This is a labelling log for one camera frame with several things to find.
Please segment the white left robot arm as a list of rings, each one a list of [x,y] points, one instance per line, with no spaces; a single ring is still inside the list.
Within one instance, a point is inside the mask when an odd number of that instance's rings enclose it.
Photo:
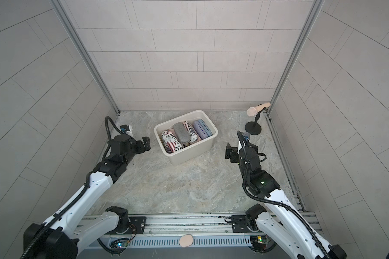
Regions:
[[[31,224],[23,235],[23,259],[75,259],[88,245],[114,231],[136,233],[125,208],[111,206],[93,222],[78,228],[86,212],[126,171],[137,154],[151,149],[149,137],[128,134],[109,142],[110,155],[86,175],[83,186],[52,216]]]

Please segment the grey oval case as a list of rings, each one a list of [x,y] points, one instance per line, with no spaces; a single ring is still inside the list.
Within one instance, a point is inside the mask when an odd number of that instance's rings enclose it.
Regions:
[[[173,130],[175,131],[176,138],[179,140],[181,144],[184,146],[189,146],[191,141],[191,135],[186,130],[183,123],[176,123],[173,125]]]

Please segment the flag newspaper case front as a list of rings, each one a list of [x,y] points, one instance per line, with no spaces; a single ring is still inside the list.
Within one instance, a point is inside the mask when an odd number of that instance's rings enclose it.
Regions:
[[[168,154],[178,152],[184,148],[184,145],[180,143],[173,129],[163,131],[161,133],[161,138]]]

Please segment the cream plastic storage box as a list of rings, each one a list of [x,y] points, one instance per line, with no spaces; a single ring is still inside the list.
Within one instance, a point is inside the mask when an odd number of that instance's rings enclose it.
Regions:
[[[181,151],[168,154],[165,150],[165,147],[162,142],[161,133],[165,130],[172,128],[175,123],[183,122],[187,120],[189,123],[193,123],[195,120],[203,119],[206,125],[209,127],[213,135],[211,137],[206,138],[205,140],[201,140],[189,147],[183,148]],[[166,122],[160,123],[154,128],[155,137],[160,146],[162,153],[169,159],[169,161],[177,166],[182,164],[190,159],[195,158],[207,151],[209,151],[215,141],[215,138],[218,136],[218,129],[215,124],[210,120],[210,118],[206,115],[206,113],[202,110],[196,110],[189,113],[186,113],[182,116],[176,117],[174,119],[168,120]]]

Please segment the flag print case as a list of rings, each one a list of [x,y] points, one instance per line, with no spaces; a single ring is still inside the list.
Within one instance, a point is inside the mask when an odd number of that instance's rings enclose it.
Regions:
[[[189,141],[190,145],[192,145],[196,142],[199,142],[201,140],[201,138],[199,137],[197,132],[194,130],[194,128],[192,127],[192,125],[188,121],[184,121],[183,125],[184,125],[186,131],[190,135],[190,141]]]

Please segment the light blue case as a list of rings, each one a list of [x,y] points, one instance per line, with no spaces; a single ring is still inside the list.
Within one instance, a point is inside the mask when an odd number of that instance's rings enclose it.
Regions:
[[[209,127],[206,125],[206,123],[203,121],[203,119],[199,119],[198,122],[202,126],[202,128],[204,129],[204,131],[205,131],[205,133],[207,134],[208,137],[213,135],[213,133],[211,132]]]

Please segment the purple case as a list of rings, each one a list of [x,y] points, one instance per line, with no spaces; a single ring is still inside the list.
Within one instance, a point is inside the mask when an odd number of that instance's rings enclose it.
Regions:
[[[207,131],[198,121],[193,122],[193,128],[202,140],[209,137]]]

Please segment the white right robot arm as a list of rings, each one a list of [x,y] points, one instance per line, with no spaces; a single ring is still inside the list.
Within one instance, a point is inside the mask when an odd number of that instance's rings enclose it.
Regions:
[[[244,193],[257,204],[246,211],[249,227],[268,235],[292,259],[345,259],[340,245],[332,245],[304,219],[280,184],[260,165],[265,155],[253,144],[227,145],[225,158],[237,164]]]

